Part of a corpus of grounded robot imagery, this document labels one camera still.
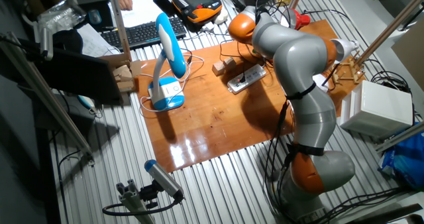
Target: white box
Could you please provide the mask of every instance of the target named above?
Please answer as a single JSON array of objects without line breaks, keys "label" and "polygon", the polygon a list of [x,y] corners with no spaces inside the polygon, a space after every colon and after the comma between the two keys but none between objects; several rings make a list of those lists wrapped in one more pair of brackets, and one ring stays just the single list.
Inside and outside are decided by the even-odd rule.
[{"label": "white box", "polygon": [[340,127],[384,139],[412,125],[411,94],[363,81],[342,100]]}]

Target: blue plastic bag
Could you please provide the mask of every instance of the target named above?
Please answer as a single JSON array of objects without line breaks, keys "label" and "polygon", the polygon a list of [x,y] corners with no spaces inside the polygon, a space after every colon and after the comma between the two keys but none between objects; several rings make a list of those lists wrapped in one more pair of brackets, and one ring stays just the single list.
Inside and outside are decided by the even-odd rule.
[{"label": "blue plastic bag", "polygon": [[424,191],[424,132],[388,150],[380,160],[380,171]]}]

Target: power strip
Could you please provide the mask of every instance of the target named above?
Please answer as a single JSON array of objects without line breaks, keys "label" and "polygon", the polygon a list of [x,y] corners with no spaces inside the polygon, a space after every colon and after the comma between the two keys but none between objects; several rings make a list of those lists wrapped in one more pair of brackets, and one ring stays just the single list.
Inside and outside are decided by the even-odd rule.
[{"label": "power strip", "polygon": [[259,65],[255,65],[248,70],[244,71],[244,75],[246,76],[246,80],[244,82],[240,82],[243,78],[243,74],[239,74],[237,77],[233,78],[227,83],[228,90],[237,94],[238,92],[244,90],[246,87],[252,85],[254,82],[260,80],[265,76],[265,70]]}]

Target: black keyboard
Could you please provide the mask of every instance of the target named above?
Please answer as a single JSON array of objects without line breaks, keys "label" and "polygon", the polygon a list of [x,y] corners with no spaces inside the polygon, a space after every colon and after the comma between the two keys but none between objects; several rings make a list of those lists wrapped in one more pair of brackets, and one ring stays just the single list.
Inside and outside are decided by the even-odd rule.
[{"label": "black keyboard", "polygon": [[[170,18],[171,26],[174,30],[177,39],[186,36],[186,30],[183,26],[181,19]],[[132,28],[125,28],[128,37],[128,43],[131,49],[142,48],[153,44],[159,44],[160,38],[156,32],[156,23],[150,22],[143,25],[138,25]],[[117,47],[122,50],[121,41],[119,40],[118,31],[104,32],[101,36],[111,46]]]}]

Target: glossy wood surface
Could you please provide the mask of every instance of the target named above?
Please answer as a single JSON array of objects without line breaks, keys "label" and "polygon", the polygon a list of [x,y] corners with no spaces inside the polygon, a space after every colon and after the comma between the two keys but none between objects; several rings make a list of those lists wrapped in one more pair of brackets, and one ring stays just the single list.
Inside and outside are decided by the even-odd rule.
[{"label": "glossy wood surface", "polygon": [[[323,38],[336,38],[327,21],[311,23],[302,28],[302,31]],[[244,44],[239,44],[238,47],[246,58],[245,69],[261,62],[251,55],[251,47]],[[222,44],[222,51],[223,54],[239,55],[236,42]],[[168,172],[270,139],[286,100],[272,68],[266,67],[265,77],[234,95],[228,91],[227,82],[242,72],[242,66],[217,77],[211,68],[220,59],[219,46],[196,50],[193,54],[204,58],[205,63],[192,65],[184,88],[185,103],[171,111],[142,111],[156,159]],[[155,62],[156,60],[143,61],[142,65],[146,66],[142,73],[153,74]],[[168,69],[166,62],[162,73]],[[147,86],[151,81],[152,78],[148,76],[136,78],[139,99],[148,96]],[[329,92],[337,107],[338,116],[341,100],[354,87],[351,81],[343,81]],[[143,104],[153,109],[151,101],[143,99]],[[283,134],[292,131],[291,113],[288,111]]]}]

